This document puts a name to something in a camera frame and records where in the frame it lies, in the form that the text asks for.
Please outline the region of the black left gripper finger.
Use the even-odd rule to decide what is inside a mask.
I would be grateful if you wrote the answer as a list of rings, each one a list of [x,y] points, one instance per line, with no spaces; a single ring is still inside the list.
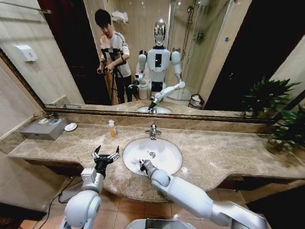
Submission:
[[[108,158],[109,158],[110,160],[112,160],[112,162],[114,162],[114,161],[116,161],[119,157],[120,157],[120,149],[119,149],[119,146],[117,146],[117,149],[116,149],[115,153],[109,155]]]
[[[101,148],[101,145],[99,145],[99,146],[94,150],[94,152],[91,153],[91,156],[92,156],[93,159],[99,158],[98,153],[99,153],[100,148]]]

